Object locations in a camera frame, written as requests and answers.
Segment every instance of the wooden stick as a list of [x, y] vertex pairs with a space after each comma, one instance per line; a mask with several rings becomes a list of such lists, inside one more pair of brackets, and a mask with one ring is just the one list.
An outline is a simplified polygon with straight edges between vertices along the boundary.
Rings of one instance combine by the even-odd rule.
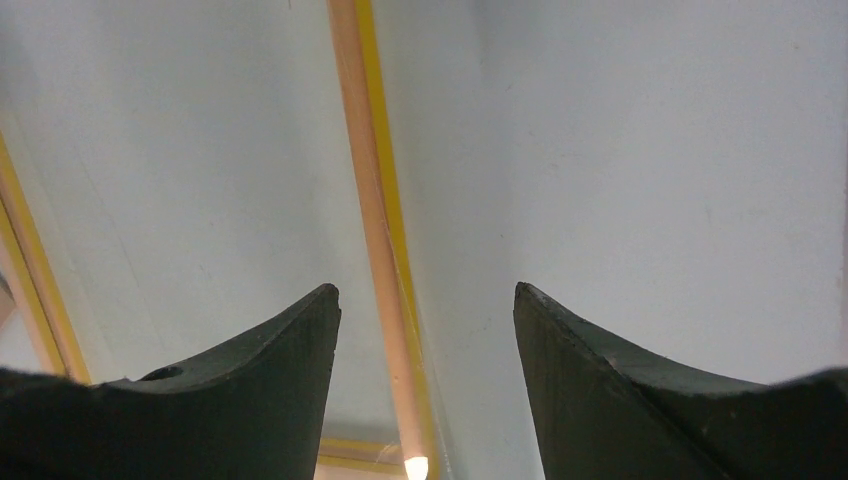
[[362, 60], [365, 64], [365, 80], [368, 84], [368, 100], [371, 105], [371, 125], [374, 127], [377, 159], [380, 162], [383, 204], [386, 207], [386, 221], [389, 225], [392, 253], [394, 253], [401, 300], [403, 300], [406, 345], [413, 366], [412, 373], [415, 380], [415, 398], [418, 401], [421, 436], [424, 439], [424, 447], [429, 460], [427, 478], [438, 480], [441, 478], [439, 449], [436, 443], [433, 412], [430, 407], [427, 373], [424, 370], [422, 332], [418, 324], [415, 287], [412, 284], [412, 270], [409, 266], [409, 254], [406, 247], [406, 228], [403, 225], [403, 208], [400, 202], [392, 135], [389, 129], [389, 112], [386, 108], [386, 94], [383, 89], [383, 73], [377, 46], [377, 29], [374, 25], [374, 9], [371, 6], [371, 0], [355, 0], [355, 2], [356, 16], [359, 20], [359, 44], [362, 49]]
[[397, 269], [383, 204], [356, 7], [354, 0], [327, 0], [327, 9], [404, 464], [410, 479], [423, 480], [427, 477], [428, 460], [422, 441]]

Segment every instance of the yellow edge strip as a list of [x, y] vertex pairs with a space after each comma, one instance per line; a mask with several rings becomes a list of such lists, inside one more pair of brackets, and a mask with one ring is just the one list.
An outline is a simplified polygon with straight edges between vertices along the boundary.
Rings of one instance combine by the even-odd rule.
[[[9, 161], [9, 153], [6, 151], [6, 143], [0, 135], [0, 167], [2, 164], [11, 164], [11, 162]], [[0, 212], [0, 241], [3, 242], [4, 247], [0, 251], [0, 263], [5, 270], [6, 280], [12, 289], [15, 303], [20, 307], [21, 315], [24, 317], [27, 331], [42, 367], [50, 373], [65, 375], [65, 364], [59, 354], [59, 348], [53, 338], [53, 332], [50, 330], [50, 324], [44, 314], [38, 292], [36, 292], [32, 277], [29, 274], [19, 239], [12, 227], [10, 219], [12, 212], [9, 211], [9, 205], [5, 199], [0, 198], [0, 203], [2, 203], [3, 208], [3, 211]]]
[[389, 131], [389, 115], [386, 110], [385, 92], [383, 91], [380, 55], [377, 50], [374, 13], [370, 0], [355, 1], [362, 57], [365, 62], [365, 77], [368, 84], [368, 99], [371, 103], [371, 120], [374, 126], [374, 136], [377, 141], [377, 157], [380, 165], [380, 181], [383, 186], [386, 218], [389, 224], [389, 234], [392, 240], [395, 264], [400, 279], [400, 290], [404, 302], [403, 320], [406, 331], [406, 343], [415, 376], [415, 398], [421, 417], [422, 434], [427, 449], [427, 456], [430, 460], [430, 474], [427, 478], [437, 480], [439, 478], [439, 452], [436, 448], [433, 413], [430, 407], [430, 395], [427, 387], [427, 374], [424, 370], [424, 360], [421, 351], [421, 334], [415, 305], [415, 290], [412, 285], [412, 272], [409, 267], [406, 233], [403, 226], [403, 210], [401, 209], [397, 172], [395, 170], [394, 154], [392, 153], [392, 138]]
[[23, 189], [9, 157], [6, 143], [0, 134], [0, 199], [11, 222], [15, 238], [23, 255], [26, 268], [50, 328], [53, 343], [66, 373], [81, 383], [90, 383], [91, 377], [83, 360], [82, 350], [74, 335], [68, 312], [50, 270], [47, 254], [38, 236], [35, 221], [30, 213]]
[[406, 472], [400, 465], [392, 465], [390, 463], [373, 463], [362, 460], [354, 460], [352, 458], [330, 457], [327, 455], [318, 455], [318, 463], [328, 467], [349, 468], [353, 470], [361, 470], [372, 473], [385, 473], [389, 475], [406, 476]]
[[392, 447], [400, 448], [400, 445], [384, 445], [382, 443], [364, 442], [360, 440], [321, 437], [321, 448], [355, 450], [362, 454], [375, 456], [385, 452], [386, 450]]

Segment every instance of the white panel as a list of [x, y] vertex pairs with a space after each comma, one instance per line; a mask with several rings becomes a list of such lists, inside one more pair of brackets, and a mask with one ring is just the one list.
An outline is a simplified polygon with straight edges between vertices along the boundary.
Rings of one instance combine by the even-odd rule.
[[328, 433], [395, 438], [324, 2], [3, 0], [0, 78], [0, 126], [96, 380], [332, 282]]
[[383, 0], [456, 478], [541, 478], [515, 283], [695, 367], [838, 360], [848, 4]]
[[25, 372], [42, 372], [24, 319], [15, 311], [0, 328], [0, 366]]

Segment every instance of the bright light spot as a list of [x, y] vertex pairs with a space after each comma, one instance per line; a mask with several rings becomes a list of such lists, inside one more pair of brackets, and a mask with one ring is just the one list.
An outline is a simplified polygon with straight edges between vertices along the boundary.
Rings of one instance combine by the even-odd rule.
[[412, 457], [403, 462], [406, 467], [406, 476], [409, 480], [426, 480], [430, 471], [430, 462], [427, 457]]

